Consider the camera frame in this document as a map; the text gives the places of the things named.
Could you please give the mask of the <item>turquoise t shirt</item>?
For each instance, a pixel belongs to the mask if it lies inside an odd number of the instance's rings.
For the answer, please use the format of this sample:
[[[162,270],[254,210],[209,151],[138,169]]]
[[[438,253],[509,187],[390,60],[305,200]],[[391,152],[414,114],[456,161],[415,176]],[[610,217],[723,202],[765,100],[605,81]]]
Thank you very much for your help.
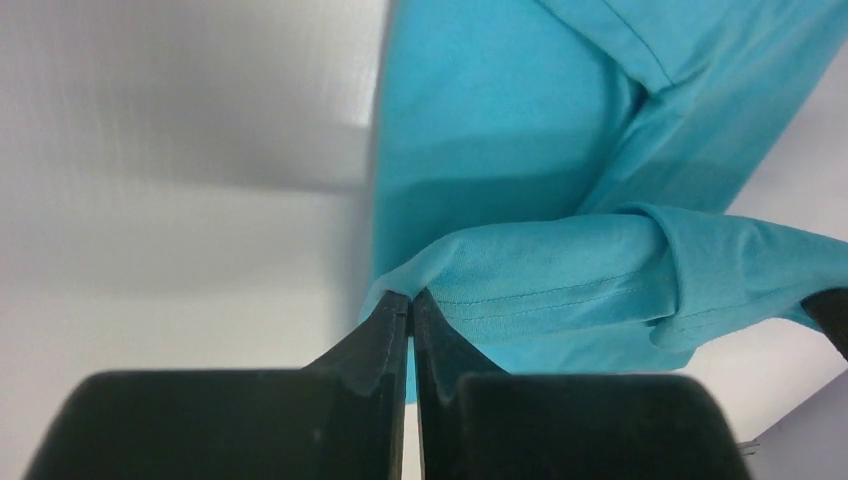
[[[847,36],[843,1],[400,1],[368,315],[428,290],[512,373],[684,367],[847,283],[727,208]]]

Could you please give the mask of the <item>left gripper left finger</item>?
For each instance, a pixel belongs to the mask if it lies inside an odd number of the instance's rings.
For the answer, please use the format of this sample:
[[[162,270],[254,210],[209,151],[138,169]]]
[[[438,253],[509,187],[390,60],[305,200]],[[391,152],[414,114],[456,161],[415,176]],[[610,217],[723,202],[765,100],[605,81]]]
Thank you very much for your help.
[[[30,479],[397,479],[406,296],[300,369],[107,371],[50,425]]]

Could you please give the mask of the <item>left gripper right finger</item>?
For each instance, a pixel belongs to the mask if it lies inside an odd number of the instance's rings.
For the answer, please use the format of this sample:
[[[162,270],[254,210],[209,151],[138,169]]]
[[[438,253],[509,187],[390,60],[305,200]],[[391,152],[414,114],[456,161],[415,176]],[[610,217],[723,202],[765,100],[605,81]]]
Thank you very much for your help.
[[[669,374],[511,374],[412,304],[427,479],[746,479],[723,413]]]

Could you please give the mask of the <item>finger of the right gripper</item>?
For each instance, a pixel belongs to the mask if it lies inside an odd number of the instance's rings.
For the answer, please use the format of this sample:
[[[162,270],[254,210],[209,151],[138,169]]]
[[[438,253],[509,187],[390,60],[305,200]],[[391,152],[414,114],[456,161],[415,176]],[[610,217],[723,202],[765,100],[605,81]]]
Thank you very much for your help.
[[[805,298],[801,306],[842,357],[847,359],[847,289],[836,288],[816,293]]]

